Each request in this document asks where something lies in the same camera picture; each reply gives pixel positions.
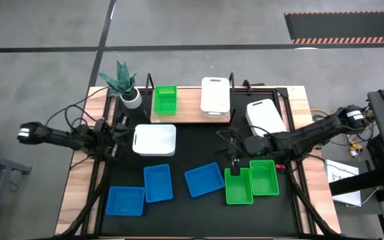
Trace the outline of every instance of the wooden tabletop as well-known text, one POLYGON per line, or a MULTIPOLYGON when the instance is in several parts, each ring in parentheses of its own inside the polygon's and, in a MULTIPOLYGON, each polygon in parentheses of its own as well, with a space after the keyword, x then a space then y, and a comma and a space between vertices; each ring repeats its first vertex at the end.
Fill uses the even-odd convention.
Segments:
MULTIPOLYGON (((258 88, 274 88, 275 86, 266 86, 258 88)), ((294 126, 296 129, 306 126, 313 122, 311 111, 309 108, 309 103, 307 101, 306 91, 304 86, 276 86, 276 87, 285 87, 288 89, 289 102, 291 106, 291 111, 293 114, 294 126)), ((89 95, 100 90, 102 87, 91 87, 89 95)), ((103 109, 105 107, 107 90, 102 90, 90 97, 85 105, 85 110, 92 117, 98 119, 103 116, 103 109)), ((280 97, 281 112, 283 114, 284 123, 288 129, 288 120, 285 110, 285 105, 283 104, 284 98, 280 97)), ((109 110, 108 122, 112 119, 113 106, 115 101, 111 101, 111 107, 109 110)), ((89 120, 87 116, 84 116, 85 120, 90 126, 93 125, 93 121, 89 120)), ((314 150, 313 155, 321 156, 321 152, 314 150)), ((82 151, 74 152, 72 165, 78 161, 86 158, 86 155, 82 151)), ((98 181, 100 180, 104 162, 100 163, 98 181)), ((308 157, 303 162, 303 168, 305 171, 305 178, 307 181, 307 188, 309 196, 313 206, 316 208, 318 213, 322 218, 327 222, 327 224, 336 232, 340 233, 340 226, 337 220, 336 210, 334 208, 334 202, 331 196, 327 176, 325 174, 324 164, 321 160, 308 157)), ((55 234, 60 234, 64 232, 70 226, 72 221, 78 216, 79 212, 82 210, 86 200, 87 193, 90 184, 91 172, 93 170, 93 160, 86 160, 84 163, 76 166, 69 172, 67 178, 67 184, 65 188, 65 194, 63 196, 63 201, 60 208, 59 218, 55 228, 55 234)), ((300 183, 298 179, 297 172, 295 172, 296 180, 300 183)), ((92 233, 95 217, 97 214, 96 211, 97 204, 94 205, 93 210, 90 214, 90 221, 88 232, 92 233)), ((309 224, 307 221, 306 210, 299 200, 299 208, 301 213, 301 221, 303 224, 303 229, 305 233, 309 233, 309 224)))

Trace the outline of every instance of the wooden shelf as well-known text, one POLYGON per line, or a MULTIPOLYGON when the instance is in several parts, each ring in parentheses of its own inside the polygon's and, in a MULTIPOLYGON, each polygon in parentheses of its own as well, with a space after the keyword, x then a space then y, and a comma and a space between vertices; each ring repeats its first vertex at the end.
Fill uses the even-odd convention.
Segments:
POLYGON ((224 118, 209 118, 201 115, 201 88, 177 88, 177 112, 175 115, 158 115, 153 110, 155 93, 152 94, 152 123, 228 123, 231 114, 224 118))

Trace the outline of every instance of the potted plant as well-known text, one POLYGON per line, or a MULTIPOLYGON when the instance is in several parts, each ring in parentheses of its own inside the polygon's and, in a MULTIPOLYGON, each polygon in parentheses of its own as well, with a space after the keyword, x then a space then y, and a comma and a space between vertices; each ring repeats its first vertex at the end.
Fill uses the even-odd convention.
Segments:
POLYGON ((135 87, 136 82, 134 77, 136 73, 130 77, 128 72, 127 63, 120 64, 117 61, 117 79, 99 73, 99 76, 107 82, 112 89, 112 96, 120 97, 124 105, 129 109, 136 109, 141 104, 141 96, 139 90, 135 87))

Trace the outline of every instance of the white flower pot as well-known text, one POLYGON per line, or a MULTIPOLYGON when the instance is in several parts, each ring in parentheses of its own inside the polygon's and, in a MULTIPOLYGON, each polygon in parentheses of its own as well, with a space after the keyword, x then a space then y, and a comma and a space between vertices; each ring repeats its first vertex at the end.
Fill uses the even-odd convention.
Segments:
POLYGON ((134 88, 134 90, 136 90, 137 92, 137 95, 136 95, 136 98, 134 98, 133 100, 125 100, 123 98, 123 96, 119 96, 122 100, 122 102, 124 103, 124 105, 128 108, 128 109, 136 109, 140 106, 141 104, 141 95, 140 95, 140 92, 137 88, 134 88))

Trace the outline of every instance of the floor mat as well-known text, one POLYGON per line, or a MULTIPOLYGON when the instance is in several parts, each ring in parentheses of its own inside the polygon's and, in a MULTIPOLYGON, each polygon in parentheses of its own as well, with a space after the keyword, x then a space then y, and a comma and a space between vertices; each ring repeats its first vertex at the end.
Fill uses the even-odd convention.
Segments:
POLYGON ((286 13, 293 43, 384 43, 384 11, 286 13))

